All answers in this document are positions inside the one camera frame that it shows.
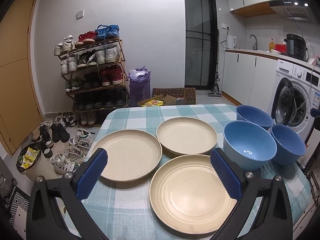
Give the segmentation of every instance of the digital display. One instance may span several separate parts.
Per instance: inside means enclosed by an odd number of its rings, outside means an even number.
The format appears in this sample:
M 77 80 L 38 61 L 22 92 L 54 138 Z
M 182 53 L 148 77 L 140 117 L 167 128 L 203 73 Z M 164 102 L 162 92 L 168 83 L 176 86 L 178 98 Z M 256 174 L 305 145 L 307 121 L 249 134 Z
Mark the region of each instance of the digital display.
M 311 80 L 311 73 L 309 73 L 309 72 L 307 72 L 306 81 L 311 82 L 311 84 L 313 84 L 316 87 L 318 87 L 318 85 L 319 85 L 319 78 L 312 75 L 312 80 Z

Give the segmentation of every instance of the tablecloth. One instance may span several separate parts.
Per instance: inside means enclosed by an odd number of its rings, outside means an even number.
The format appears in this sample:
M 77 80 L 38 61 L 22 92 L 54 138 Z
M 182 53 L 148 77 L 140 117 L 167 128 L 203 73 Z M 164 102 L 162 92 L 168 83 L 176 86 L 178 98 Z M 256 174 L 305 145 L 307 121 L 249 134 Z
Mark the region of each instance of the tablecloth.
M 226 104 L 117 109 L 105 119 L 93 146 L 103 136 L 121 129 L 139 129 L 156 136 L 156 129 L 160 123 L 178 116 L 194 117 L 210 124 L 218 135 L 216 147 L 223 148 L 223 127 L 231 120 L 236 120 L 236 110 L 235 106 Z M 156 169 L 168 160 L 169 157 L 163 154 Z M 143 179 L 128 183 L 116 183 L 101 177 L 90 196 L 82 203 L 109 240 L 210 239 L 213 233 L 182 234 L 164 225 L 155 216 L 149 201 L 149 185 L 153 174 L 154 172 Z M 280 167 L 269 162 L 261 168 L 263 178 L 272 179 L 277 174 L 284 179 L 291 204 L 292 220 L 295 224 L 310 202 L 308 180 L 296 164 Z M 250 229 L 261 199 L 257 198 L 240 236 Z M 65 216 L 65 221 L 69 230 L 78 235 L 68 214 Z

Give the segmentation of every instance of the light blue bowl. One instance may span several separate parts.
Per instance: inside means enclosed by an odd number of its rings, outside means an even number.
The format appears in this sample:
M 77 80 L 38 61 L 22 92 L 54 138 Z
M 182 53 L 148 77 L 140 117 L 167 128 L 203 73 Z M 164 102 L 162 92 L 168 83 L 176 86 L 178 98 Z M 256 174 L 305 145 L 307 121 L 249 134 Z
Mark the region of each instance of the light blue bowl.
M 287 166 L 306 153 L 306 145 L 301 137 L 290 127 L 275 124 L 271 127 L 271 135 L 277 144 L 277 154 L 273 160 Z
M 255 171 L 276 155 L 277 145 L 271 134 L 257 124 L 233 121 L 223 129 L 223 151 L 244 171 Z
M 266 112 L 253 106 L 237 106 L 237 120 L 253 122 L 268 130 L 273 125 L 272 117 Z

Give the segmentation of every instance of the beige plate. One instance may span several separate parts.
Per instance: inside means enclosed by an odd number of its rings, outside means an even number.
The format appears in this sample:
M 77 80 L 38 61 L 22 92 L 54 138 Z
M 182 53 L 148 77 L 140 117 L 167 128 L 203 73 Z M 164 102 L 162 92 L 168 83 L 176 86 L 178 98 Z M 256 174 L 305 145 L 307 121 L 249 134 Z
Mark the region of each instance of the beige plate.
M 101 176 L 113 181 L 133 181 L 150 173 L 162 155 L 160 142 L 141 130 L 120 130 L 101 138 L 92 152 L 103 148 L 108 164 Z
M 203 154 L 216 145 L 217 132 L 199 119 L 176 117 L 158 126 L 157 138 L 165 148 L 177 155 Z
M 154 174 L 149 196 L 161 221 L 187 234 L 219 229 L 236 204 L 207 155 L 183 155 L 168 161 Z

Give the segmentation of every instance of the green sneaker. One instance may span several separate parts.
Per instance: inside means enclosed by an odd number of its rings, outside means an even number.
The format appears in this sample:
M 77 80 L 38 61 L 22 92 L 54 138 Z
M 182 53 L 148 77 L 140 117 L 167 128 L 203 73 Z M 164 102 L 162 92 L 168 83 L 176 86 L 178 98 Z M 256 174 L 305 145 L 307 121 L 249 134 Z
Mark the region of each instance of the green sneaker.
M 69 80 L 66 81 L 66 93 L 71 92 L 72 82 L 73 82 L 73 78 L 70 78 Z
M 83 84 L 84 84 L 84 80 L 79 78 L 79 77 L 75 77 L 75 79 L 72 82 L 72 91 L 78 91 L 81 88 L 83 88 Z

